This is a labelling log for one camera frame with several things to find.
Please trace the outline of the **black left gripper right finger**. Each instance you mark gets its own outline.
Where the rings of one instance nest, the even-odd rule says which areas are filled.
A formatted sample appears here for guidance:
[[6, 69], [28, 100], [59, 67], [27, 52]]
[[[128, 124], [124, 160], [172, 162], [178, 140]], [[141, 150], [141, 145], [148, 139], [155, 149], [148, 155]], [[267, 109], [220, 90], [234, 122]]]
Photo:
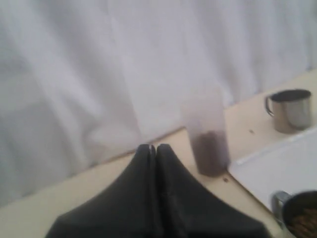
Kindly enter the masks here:
[[168, 144], [156, 154], [161, 218], [168, 238], [268, 238], [260, 221], [229, 206], [185, 168]]

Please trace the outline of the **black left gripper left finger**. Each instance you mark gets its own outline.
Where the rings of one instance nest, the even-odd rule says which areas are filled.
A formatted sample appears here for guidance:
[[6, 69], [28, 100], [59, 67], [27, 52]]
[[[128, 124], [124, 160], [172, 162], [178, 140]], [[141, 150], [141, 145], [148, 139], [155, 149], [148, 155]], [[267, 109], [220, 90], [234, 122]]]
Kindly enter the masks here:
[[100, 194], [60, 215], [48, 238], [157, 238], [155, 148], [138, 147], [121, 175]]

